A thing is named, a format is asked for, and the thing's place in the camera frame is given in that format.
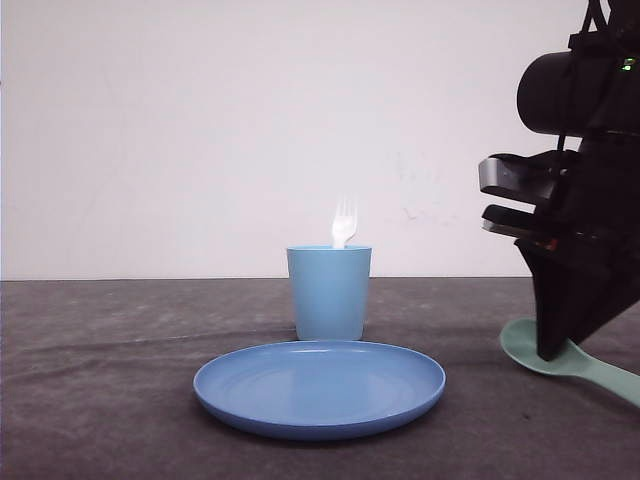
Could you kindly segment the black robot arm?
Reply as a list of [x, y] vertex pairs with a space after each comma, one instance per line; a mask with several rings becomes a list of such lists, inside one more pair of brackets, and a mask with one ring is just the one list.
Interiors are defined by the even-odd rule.
[[491, 205], [482, 217], [531, 271], [535, 345], [551, 360], [639, 299], [638, 3], [590, 2], [567, 50], [527, 67], [517, 109], [528, 129], [580, 141], [479, 166], [483, 193], [533, 206]]

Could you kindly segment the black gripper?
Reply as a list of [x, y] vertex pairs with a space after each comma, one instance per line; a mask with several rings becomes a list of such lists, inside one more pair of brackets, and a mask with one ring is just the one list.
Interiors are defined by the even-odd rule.
[[489, 206], [485, 229], [515, 237], [533, 278], [537, 353], [555, 358], [639, 301], [639, 137], [585, 136], [533, 156], [556, 186], [531, 213]]

